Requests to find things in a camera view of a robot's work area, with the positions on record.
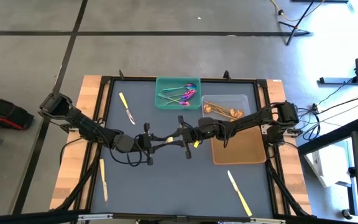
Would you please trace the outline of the black tripod stand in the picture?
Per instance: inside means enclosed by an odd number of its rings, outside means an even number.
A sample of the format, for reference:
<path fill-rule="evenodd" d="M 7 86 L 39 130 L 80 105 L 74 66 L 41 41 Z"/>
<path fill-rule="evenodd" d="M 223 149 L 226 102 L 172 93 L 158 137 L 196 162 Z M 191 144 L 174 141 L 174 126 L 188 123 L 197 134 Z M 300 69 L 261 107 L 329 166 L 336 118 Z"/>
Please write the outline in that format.
<path fill-rule="evenodd" d="M 296 21 L 296 24 L 289 24 L 287 22 L 283 22 L 283 21 L 278 21 L 278 24 L 281 26 L 286 26 L 288 28 L 291 29 L 290 35 L 288 36 L 288 39 L 285 43 L 286 46 L 289 46 L 292 39 L 294 38 L 295 34 L 297 31 L 301 32 L 301 35 L 308 35 L 310 34 L 309 31 L 307 30 L 302 30 L 299 28 L 299 25 L 301 24 L 302 20 L 306 17 L 307 13 L 309 12 L 309 10 L 311 9 L 312 5 L 314 4 L 316 0 L 312 0 L 309 4 L 309 6 L 305 9 L 304 13 L 302 14 L 302 16 Z"/>

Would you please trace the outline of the wooden table side board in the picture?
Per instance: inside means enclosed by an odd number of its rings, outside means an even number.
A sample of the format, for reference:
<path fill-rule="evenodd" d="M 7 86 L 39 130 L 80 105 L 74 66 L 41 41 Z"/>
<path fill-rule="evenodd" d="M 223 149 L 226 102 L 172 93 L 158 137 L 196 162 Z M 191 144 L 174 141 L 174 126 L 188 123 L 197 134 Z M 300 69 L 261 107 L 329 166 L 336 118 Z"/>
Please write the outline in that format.
<path fill-rule="evenodd" d="M 88 117 L 97 113 L 97 118 L 103 116 L 103 106 L 96 106 L 98 96 L 101 101 L 106 101 L 108 84 L 101 86 L 101 75 L 85 75 L 81 84 L 76 107 Z M 62 163 L 58 170 L 57 180 L 53 190 L 50 208 L 57 208 L 73 192 L 80 178 L 91 167 L 92 160 L 96 157 L 97 145 L 88 144 L 80 139 L 78 131 L 68 134 L 62 155 Z"/>
<path fill-rule="evenodd" d="M 271 103 L 286 100 L 281 80 L 267 80 L 267 90 Z M 283 182 L 296 202 L 306 213 L 312 214 L 295 138 L 285 136 L 284 140 L 286 143 L 280 146 L 277 155 L 271 158 L 272 165 L 277 173 L 282 171 Z"/>

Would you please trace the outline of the black table frame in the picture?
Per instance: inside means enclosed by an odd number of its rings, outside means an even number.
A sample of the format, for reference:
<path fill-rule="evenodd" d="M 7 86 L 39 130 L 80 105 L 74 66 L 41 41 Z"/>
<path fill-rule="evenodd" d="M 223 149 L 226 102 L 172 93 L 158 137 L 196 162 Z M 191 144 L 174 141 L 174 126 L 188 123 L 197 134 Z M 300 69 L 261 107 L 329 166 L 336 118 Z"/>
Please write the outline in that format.
<path fill-rule="evenodd" d="M 220 83 L 220 84 L 230 84 L 233 85 L 235 83 L 248 83 L 252 84 L 255 92 L 256 105 L 258 107 L 266 105 L 269 100 L 269 93 L 267 90 L 267 80 L 272 79 L 249 79 L 249 78 L 231 78 L 228 72 L 225 72 L 223 77 L 221 78 L 202 78 L 201 82 L 203 84 L 206 83 Z M 124 75 L 118 76 L 102 76 L 101 86 L 108 84 L 108 93 L 106 94 L 106 101 L 101 101 L 101 96 L 98 96 L 96 106 L 103 106 L 103 116 L 97 118 L 97 113 L 93 115 L 94 119 L 102 119 L 107 120 L 108 118 L 108 101 L 112 97 L 113 87 L 118 81 L 123 81 L 124 83 L 129 82 L 156 82 L 155 77 L 125 77 Z M 98 158 L 101 154 L 101 146 L 97 145 L 96 157 Z M 282 171 L 278 173 L 283 182 Z M 93 187 L 96 183 L 96 176 L 91 175 L 91 177 L 86 181 L 85 186 L 82 190 L 80 190 L 79 194 L 75 197 L 72 204 L 68 207 L 69 210 L 76 209 L 88 209 L 91 206 L 91 198 Z M 291 208 L 288 199 L 285 198 L 284 194 L 279 191 L 279 187 L 276 183 L 273 182 L 272 179 L 268 180 L 268 186 L 270 187 L 270 197 L 272 198 L 273 203 L 273 212 L 278 215 L 295 215 L 294 209 Z"/>

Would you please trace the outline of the white box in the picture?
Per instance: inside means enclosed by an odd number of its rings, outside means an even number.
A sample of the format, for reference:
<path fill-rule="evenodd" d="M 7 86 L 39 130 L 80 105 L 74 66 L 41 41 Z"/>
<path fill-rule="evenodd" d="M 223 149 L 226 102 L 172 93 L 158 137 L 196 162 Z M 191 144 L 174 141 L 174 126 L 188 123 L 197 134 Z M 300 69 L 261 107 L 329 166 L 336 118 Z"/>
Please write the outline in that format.
<path fill-rule="evenodd" d="M 349 157 L 341 146 L 330 145 L 304 156 L 321 185 L 328 188 L 338 182 L 351 183 Z"/>

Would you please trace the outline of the teal plastic bin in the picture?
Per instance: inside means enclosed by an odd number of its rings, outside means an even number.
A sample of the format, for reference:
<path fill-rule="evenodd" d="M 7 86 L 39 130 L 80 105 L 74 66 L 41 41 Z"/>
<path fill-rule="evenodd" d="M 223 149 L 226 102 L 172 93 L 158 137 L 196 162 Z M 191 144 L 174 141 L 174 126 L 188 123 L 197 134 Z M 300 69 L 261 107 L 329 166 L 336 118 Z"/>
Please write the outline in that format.
<path fill-rule="evenodd" d="M 197 110 L 201 106 L 201 79 L 157 77 L 155 105 L 161 110 Z"/>

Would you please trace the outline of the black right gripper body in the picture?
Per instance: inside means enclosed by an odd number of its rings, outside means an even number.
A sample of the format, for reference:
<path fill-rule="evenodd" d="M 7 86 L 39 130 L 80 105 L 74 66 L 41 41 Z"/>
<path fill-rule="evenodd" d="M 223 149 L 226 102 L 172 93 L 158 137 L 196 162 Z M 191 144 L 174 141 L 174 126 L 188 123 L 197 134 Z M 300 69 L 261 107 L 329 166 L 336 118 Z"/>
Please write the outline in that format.
<path fill-rule="evenodd" d="M 192 157 L 189 144 L 217 137 L 221 134 L 221 122 L 213 118 L 199 119 L 200 124 L 198 127 L 193 127 L 185 122 L 181 115 L 178 116 L 178 122 L 180 125 L 178 131 L 182 137 L 181 142 L 185 148 L 185 156 L 187 159 L 191 159 Z"/>

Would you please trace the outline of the clear plastic bin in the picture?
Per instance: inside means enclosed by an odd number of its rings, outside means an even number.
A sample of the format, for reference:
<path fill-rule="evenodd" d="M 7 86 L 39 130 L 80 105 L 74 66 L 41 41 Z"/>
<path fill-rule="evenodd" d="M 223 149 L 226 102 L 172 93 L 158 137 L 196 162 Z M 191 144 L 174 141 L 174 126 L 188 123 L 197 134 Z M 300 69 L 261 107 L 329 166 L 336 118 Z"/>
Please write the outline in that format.
<path fill-rule="evenodd" d="M 204 95 L 202 96 L 201 101 L 202 101 L 201 109 L 202 109 L 203 118 L 208 117 L 208 118 L 218 119 L 222 121 L 231 121 L 229 118 L 225 118 L 216 113 L 210 113 L 210 114 L 204 113 L 203 112 L 204 101 L 214 103 L 224 108 L 234 108 L 237 110 L 243 110 L 244 111 L 243 117 L 251 114 L 248 98 L 246 95 Z"/>

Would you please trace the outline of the silver corner bracket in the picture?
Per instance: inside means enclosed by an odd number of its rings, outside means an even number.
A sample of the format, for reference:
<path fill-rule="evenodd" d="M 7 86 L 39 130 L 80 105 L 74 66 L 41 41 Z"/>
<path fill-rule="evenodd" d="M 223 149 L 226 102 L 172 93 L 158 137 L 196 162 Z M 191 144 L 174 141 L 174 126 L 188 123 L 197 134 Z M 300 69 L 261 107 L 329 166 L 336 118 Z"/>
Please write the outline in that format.
<path fill-rule="evenodd" d="M 78 215 L 78 222 L 86 222 L 86 221 L 93 221 L 93 220 L 108 220 L 113 219 L 112 213 L 95 213 L 95 214 L 81 214 Z"/>
<path fill-rule="evenodd" d="M 269 219 L 269 218 L 251 218 L 251 223 L 257 224 L 287 224 L 285 220 Z"/>

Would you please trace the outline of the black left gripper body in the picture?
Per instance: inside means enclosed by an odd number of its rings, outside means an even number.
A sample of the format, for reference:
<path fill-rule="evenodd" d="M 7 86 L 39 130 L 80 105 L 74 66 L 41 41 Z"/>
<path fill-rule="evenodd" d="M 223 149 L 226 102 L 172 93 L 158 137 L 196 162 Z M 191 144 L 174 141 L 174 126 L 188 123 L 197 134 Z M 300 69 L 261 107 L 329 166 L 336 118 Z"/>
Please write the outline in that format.
<path fill-rule="evenodd" d="M 126 134 L 119 134 L 116 136 L 116 150 L 127 154 L 126 164 L 130 166 L 138 166 L 141 163 L 146 163 L 148 166 L 153 164 L 152 152 L 150 151 L 151 138 L 149 134 L 150 124 L 144 124 L 144 132 L 138 134 L 136 137 L 130 137 Z M 139 161 L 132 162 L 129 158 L 129 153 L 138 152 L 140 154 Z"/>

